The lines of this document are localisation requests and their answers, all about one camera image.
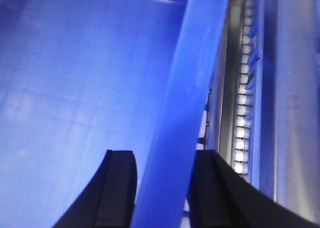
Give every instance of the blue plastic wall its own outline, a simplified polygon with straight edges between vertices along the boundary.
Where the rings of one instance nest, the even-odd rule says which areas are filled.
[[[1,228],[52,226],[107,149],[141,182],[186,1],[0,0]]]

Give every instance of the blue plastic divider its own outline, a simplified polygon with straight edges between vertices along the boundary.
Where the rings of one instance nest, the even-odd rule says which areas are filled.
[[[189,0],[131,228],[178,228],[228,0]]]

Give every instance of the blue plastic bin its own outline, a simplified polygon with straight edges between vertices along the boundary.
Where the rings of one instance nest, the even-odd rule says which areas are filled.
[[[0,0],[0,227],[52,226],[107,149],[134,151],[139,185],[153,151],[133,226],[144,227],[149,182],[173,180],[172,199],[157,189],[149,198],[158,197],[159,209],[181,204],[162,227],[177,226],[226,6]],[[153,166],[165,168],[163,180],[153,181]],[[159,187],[165,197],[171,188]]]

